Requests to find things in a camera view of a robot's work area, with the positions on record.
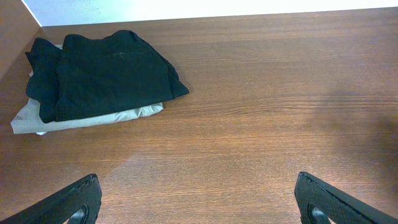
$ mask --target folded cloth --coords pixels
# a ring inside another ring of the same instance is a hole
[[[189,92],[174,67],[131,31],[120,30],[101,40],[67,35],[60,56],[50,45],[39,39],[27,53],[41,81],[29,81],[27,94],[40,102],[45,123],[140,108]],[[45,92],[42,87],[47,85],[52,88]],[[58,94],[50,94],[56,88]]]
[[[17,116],[11,121],[14,134],[36,133],[43,135],[49,131],[59,131],[69,128],[82,128],[99,124],[111,124],[120,121],[129,121],[139,117],[151,116],[163,110],[162,103],[150,106],[127,110],[112,114],[106,114],[93,118],[76,119],[71,121],[43,123],[39,117],[40,103],[29,98],[28,103],[18,112]]]

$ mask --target folded white fabric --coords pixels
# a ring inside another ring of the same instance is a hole
[[[129,121],[139,117],[150,116],[163,110],[162,103],[156,103],[142,108],[126,110],[122,112],[96,116],[93,118],[76,119],[71,121],[61,121],[43,123],[39,116],[40,103],[29,98],[27,104],[18,112],[17,116],[11,121],[14,134],[37,133],[43,135],[48,131],[58,131],[69,128],[82,128],[99,124],[111,124],[120,121]]]

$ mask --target brown wall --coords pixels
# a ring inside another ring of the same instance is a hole
[[[40,26],[20,0],[1,0],[0,79]]]

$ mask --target wood grain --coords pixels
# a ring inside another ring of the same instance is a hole
[[[21,0],[1,1],[0,80],[39,28]]]
[[[89,173],[98,223],[299,223],[304,170],[398,218],[397,8],[45,27],[129,29],[191,93],[148,118],[13,135],[28,62],[0,82],[0,218]]]

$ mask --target dark green cloth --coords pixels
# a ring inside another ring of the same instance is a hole
[[[189,92],[174,67],[131,31],[101,40],[71,34],[63,50],[54,47],[37,39],[27,53],[34,69],[27,94],[40,102],[45,123],[139,108]]]

